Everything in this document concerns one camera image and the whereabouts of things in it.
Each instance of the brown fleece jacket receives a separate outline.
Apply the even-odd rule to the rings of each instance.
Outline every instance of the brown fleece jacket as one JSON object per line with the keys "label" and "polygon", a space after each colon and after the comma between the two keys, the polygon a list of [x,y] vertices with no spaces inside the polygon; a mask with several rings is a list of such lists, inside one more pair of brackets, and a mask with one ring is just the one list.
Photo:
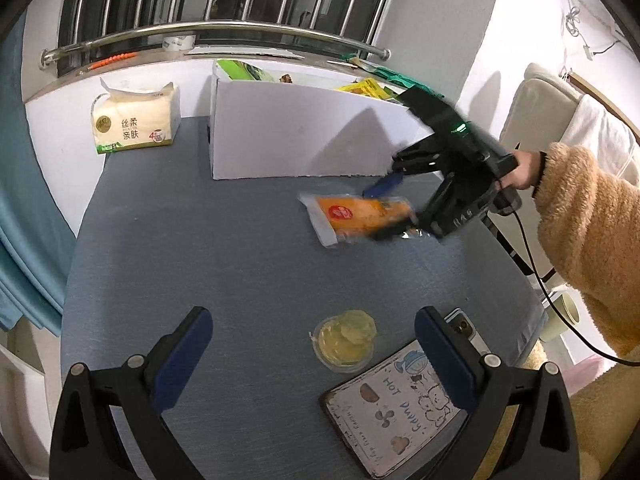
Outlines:
{"label": "brown fleece jacket", "polygon": [[[640,359],[640,190],[599,170],[589,150],[552,144],[535,202],[551,263],[617,354]],[[571,403],[581,478],[597,480],[638,424],[640,368],[617,365]]]}

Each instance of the orange snack package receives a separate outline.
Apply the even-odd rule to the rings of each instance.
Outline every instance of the orange snack package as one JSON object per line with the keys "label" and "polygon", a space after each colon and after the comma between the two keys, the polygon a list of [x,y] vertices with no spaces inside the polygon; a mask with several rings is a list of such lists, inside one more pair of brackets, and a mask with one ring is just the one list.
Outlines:
{"label": "orange snack package", "polygon": [[402,198],[374,200],[348,195],[302,194],[300,202],[306,206],[320,243],[325,247],[355,241],[414,212]]}

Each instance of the table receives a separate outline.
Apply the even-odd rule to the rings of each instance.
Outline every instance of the table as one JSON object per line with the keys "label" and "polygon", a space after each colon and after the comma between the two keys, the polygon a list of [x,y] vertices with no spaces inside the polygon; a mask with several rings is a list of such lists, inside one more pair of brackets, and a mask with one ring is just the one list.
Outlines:
{"label": "table", "polygon": [[[363,471],[318,398],[349,378],[314,355],[309,332],[350,308],[378,325],[374,360],[413,338],[418,309],[462,308],[508,364],[526,355],[544,314],[525,277],[479,222],[434,238],[332,250],[314,233],[301,191],[342,194],[371,178],[214,181],[207,118],[183,119],[173,146],[112,154],[84,215],[68,279],[62,371],[146,354],[193,305],[213,339],[178,405],[163,416],[207,479],[359,479]],[[439,180],[398,194],[423,203]],[[123,426],[123,418],[116,422]],[[405,478],[462,423],[456,418],[390,476]],[[124,443],[130,448],[126,428]],[[137,449],[132,462],[149,476]]]}

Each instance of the red circular logo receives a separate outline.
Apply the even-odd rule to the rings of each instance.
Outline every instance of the red circular logo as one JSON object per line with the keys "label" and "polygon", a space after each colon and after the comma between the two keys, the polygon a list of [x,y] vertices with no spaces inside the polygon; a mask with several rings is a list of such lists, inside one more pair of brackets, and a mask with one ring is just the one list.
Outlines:
{"label": "red circular logo", "polygon": [[329,215],[331,215],[331,218],[337,218],[340,220],[350,220],[353,218],[351,209],[343,205],[332,205],[329,208]]}

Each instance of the smartphone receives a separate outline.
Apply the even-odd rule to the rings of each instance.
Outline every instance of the smartphone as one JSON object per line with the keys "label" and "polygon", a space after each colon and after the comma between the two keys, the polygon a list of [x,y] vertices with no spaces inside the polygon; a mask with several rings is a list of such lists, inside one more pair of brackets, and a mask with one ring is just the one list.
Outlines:
{"label": "smartphone", "polygon": [[484,340],[480,337],[478,330],[467,315],[459,308],[445,317],[444,321],[453,329],[454,332],[466,337],[474,346],[480,355],[491,353]]}

